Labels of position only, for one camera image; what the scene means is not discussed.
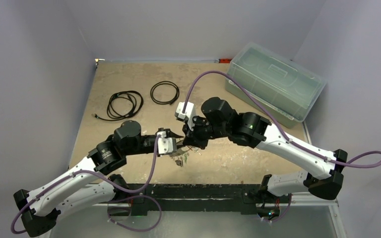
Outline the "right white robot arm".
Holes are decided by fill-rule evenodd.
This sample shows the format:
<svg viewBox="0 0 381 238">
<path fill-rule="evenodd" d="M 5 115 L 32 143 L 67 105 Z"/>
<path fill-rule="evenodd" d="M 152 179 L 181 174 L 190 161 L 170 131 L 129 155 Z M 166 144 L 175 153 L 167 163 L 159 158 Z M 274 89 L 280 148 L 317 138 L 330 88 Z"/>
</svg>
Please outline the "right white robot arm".
<svg viewBox="0 0 381 238">
<path fill-rule="evenodd" d="M 267 151 L 301 168 L 286 175 L 265 175 L 254 196 L 263 201 L 290 193 L 309 192 L 325 200 L 339 194 L 344 176 L 347 152 L 327 151 L 289 136 L 287 139 L 270 120 L 252 112 L 238 113 L 229 103 L 212 97 L 202 104 L 203 116 L 197 116 L 193 103 L 180 102 L 175 111 L 177 120 L 184 122 L 184 146 L 205 149 L 208 141 L 228 138 L 239 146 Z"/>
</svg>

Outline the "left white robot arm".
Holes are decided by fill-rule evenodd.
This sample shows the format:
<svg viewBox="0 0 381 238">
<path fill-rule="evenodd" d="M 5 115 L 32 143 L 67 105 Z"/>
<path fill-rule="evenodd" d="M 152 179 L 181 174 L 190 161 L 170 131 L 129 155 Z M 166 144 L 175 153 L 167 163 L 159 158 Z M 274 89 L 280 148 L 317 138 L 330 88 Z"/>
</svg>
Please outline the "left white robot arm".
<svg viewBox="0 0 381 238">
<path fill-rule="evenodd" d="M 149 153 L 153 154 L 150 171 L 153 175 L 156 158 L 176 152 L 180 138 L 168 128 L 160 128 L 153 135 L 142 135 L 138 122 L 125 121 L 61 176 L 35 190 L 17 191 L 13 197 L 19 212 L 11 223 L 11 232 L 38 237 L 50 231 L 63 212 L 82 204 L 110 200 L 121 203 L 128 194 L 139 194 L 151 179 L 140 188 L 130 189 L 123 179 L 114 182 L 107 175 L 124 166 L 127 156 Z"/>
</svg>

